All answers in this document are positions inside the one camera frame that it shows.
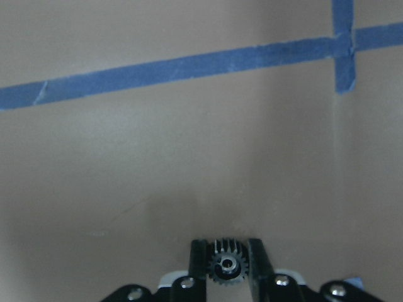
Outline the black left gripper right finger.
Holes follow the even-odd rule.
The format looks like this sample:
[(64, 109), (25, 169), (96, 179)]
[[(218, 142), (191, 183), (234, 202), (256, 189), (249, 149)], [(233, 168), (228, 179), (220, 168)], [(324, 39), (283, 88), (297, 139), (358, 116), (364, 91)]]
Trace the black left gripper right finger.
[(247, 239), (249, 257), (248, 283), (253, 301), (269, 301), (269, 288), (275, 276), (262, 240)]

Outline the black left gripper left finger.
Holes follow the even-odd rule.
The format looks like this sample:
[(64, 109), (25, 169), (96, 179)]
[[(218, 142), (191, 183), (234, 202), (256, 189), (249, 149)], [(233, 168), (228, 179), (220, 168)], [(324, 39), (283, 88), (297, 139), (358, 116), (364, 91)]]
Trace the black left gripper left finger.
[(207, 300), (207, 241), (191, 242), (188, 276), (193, 280), (189, 301)]

